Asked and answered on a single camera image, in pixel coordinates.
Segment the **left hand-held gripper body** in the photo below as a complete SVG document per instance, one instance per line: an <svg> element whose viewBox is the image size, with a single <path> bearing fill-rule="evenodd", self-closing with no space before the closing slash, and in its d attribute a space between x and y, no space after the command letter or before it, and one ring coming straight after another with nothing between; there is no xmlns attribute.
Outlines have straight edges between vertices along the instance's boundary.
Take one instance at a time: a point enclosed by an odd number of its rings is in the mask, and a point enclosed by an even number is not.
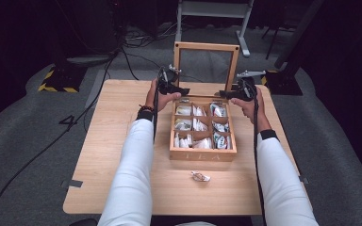
<svg viewBox="0 0 362 226"><path fill-rule="evenodd" d="M179 71L170 64L168 69L162 68L157 79L157 88L161 94L166 95L171 88L177 87L174 82L179 78Z"/></svg>

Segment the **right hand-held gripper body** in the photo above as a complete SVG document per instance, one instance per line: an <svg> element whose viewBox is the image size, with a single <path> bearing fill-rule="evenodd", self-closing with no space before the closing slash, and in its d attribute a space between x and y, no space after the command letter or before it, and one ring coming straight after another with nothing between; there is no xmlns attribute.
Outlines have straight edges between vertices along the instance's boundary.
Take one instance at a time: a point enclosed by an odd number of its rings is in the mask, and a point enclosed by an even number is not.
<svg viewBox="0 0 362 226"><path fill-rule="evenodd" d="M247 102L250 102L256 96L256 87L254 77L259 75L264 75L265 71L258 72L249 72L245 71L243 73L237 74L238 79L238 91L242 95L241 99Z"/></svg>

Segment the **wooden tea box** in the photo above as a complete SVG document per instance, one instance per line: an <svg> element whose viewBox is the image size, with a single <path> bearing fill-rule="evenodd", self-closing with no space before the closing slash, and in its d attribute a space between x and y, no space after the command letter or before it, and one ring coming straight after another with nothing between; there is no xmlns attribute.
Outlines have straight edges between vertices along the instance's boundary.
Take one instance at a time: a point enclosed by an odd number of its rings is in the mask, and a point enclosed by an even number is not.
<svg viewBox="0 0 362 226"><path fill-rule="evenodd" d="M235 129L230 112L229 100L222 98L220 90L232 90L237 59L239 55L239 47L234 44L216 44L216 43L200 43L200 42L183 42L177 41L174 44L174 67L180 72L181 70L181 54L183 51L221 51L230 55L230 65L225 80L224 87L208 89L207 84L185 84L184 86L191 89L188 96L183 96L175 101L172 106L172 126L170 138L170 158L171 160L188 160L188 161L222 161L230 162L237 154L237 144L235 139ZM212 103L220 102L226 104L228 118L231 123L231 150L217 149L190 149L190 148L174 148L173 146L173 120L174 110L177 103Z"/></svg>

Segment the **white tea bag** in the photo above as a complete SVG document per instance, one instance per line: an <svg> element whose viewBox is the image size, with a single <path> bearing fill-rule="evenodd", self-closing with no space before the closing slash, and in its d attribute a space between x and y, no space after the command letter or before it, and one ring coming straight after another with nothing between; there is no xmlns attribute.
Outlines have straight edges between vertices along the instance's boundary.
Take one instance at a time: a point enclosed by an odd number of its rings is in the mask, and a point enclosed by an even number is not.
<svg viewBox="0 0 362 226"><path fill-rule="evenodd" d="M209 182L211 179L210 176L204 175L200 171L195 171L195 170L191 172L191 177L193 180L197 182Z"/></svg>

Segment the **person's left hand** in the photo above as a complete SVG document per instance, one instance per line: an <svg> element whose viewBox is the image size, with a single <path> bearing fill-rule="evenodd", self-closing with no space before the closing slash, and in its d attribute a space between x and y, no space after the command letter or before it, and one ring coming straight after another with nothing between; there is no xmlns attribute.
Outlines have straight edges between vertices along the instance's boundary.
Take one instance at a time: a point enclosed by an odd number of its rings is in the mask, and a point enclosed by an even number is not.
<svg viewBox="0 0 362 226"><path fill-rule="evenodd" d="M151 82L151 87L146 95L145 105L152 107L157 112L161 111L168 102L179 99L181 96L177 94L161 94L157 95L157 104L155 104L155 94L156 94L156 78Z"/></svg>

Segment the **person's right hand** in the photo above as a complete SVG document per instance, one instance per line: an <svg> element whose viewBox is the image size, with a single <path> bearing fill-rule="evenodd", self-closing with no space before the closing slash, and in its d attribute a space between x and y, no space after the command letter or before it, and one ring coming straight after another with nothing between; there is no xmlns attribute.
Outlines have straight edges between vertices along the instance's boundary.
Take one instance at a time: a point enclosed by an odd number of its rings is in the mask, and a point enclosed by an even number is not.
<svg viewBox="0 0 362 226"><path fill-rule="evenodd" d="M257 126L257 132L271 130L272 127L265 113L265 106L260 88L256 89L256 102L246 102L238 98L232 98L231 103L241 108L242 113L251 123Z"/></svg>

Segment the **black stand base striped tape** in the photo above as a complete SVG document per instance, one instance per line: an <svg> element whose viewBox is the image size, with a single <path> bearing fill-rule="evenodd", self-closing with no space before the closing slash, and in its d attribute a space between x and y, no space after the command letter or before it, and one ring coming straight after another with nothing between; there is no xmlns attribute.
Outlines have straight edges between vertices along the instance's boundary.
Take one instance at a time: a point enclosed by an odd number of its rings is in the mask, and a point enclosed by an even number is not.
<svg viewBox="0 0 362 226"><path fill-rule="evenodd" d="M303 95L295 77L287 76L280 71L265 71L265 74L260 76L260 81L272 95Z"/></svg>
<svg viewBox="0 0 362 226"><path fill-rule="evenodd" d="M86 68L78 66L70 66L68 69L53 66L45 75L38 91L77 93L80 91L86 71Z"/></svg>

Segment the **pile of tea bags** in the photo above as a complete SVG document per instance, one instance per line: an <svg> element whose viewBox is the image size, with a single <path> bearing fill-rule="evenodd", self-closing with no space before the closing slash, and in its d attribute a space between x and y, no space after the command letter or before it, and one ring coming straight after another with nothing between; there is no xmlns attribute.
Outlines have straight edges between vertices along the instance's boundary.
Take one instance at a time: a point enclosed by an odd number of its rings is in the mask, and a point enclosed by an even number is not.
<svg viewBox="0 0 362 226"><path fill-rule="evenodd" d="M177 103L173 120L173 146L231 150L231 123L226 104Z"/></svg>

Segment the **black tripod stand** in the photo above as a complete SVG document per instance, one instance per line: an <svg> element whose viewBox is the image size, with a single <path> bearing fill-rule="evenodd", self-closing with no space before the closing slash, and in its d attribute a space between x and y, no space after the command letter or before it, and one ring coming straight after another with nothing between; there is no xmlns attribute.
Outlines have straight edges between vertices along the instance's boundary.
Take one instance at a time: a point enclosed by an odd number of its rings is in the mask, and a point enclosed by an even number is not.
<svg viewBox="0 0 362 226"><path fill-rule="evenodd" d="M276 28L268 27L266 29L266 31L264 32L264 34L261 36L261 39L264 40L266 38L266 36L272 31L271 42L270 42L270 45L269 45L265 58L268 59L270 57L272 48L277 43L277 37L280 32L293 33L295 30L296 30L296 27L294 25L290 25L290 24L283 24Z"/></svg>

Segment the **grey slanted metal pole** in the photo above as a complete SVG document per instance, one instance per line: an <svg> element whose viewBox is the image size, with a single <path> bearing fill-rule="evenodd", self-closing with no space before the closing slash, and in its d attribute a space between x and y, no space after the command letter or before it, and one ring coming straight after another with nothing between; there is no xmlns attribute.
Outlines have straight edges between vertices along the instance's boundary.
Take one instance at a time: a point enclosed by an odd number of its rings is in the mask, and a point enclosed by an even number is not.
<svg viewBox="0 0 362 226"><path fill-rule="evenodd" d="M317 14L324 0L288 0L285 4L282 21L277 29L285 28L292 32L287 46L276 59L274 66L280 69L285 63L288 65L302 50L301 42L306 29Z"/></svg>

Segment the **black equipment cabinet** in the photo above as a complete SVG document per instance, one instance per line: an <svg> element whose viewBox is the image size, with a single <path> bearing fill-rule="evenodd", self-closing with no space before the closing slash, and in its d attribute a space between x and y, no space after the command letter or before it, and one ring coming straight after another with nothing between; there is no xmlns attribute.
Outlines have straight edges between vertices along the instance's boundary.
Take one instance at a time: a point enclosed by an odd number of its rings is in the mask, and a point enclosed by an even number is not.
<svg viewBox="0 0 362 226"><path fill-rule="evenodd" d="M116 54L123 35L123 19L116 1L53 0L74 35L94 54Z"/></svg>

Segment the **white metal desk frame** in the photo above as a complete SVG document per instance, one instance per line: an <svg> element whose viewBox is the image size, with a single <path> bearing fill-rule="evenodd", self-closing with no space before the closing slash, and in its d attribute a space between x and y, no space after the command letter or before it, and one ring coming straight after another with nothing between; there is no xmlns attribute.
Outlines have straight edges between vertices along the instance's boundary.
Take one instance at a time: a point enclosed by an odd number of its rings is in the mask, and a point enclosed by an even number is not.
<svg viewBox="0 0 362 226"><path fill-rule="evenodd" d="M178 0L176 13L176 34L175 40L182 40L182 17L183 16L203 16L216 18L234 18L242 19L241 29L236 31L239 46L242 54L249 57L251 52L244 38L247 24L255 0L248 0L247 3L215 3L215 2L198 2L196 0Z"/></svg>

